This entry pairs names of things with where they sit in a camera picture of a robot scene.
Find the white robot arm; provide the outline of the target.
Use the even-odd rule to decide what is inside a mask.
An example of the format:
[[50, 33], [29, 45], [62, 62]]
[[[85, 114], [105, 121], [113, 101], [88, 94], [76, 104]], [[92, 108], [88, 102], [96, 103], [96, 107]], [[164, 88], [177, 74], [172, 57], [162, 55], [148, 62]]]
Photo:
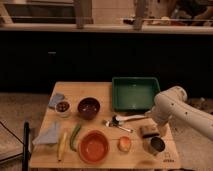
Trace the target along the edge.
[[213, 116], [186, 103], [187, 93], [180, 86], [159, 92], [154, 106], [146, 113], [157, 125], [165, 125], [172, 116], [187, 123], [213, 141]]

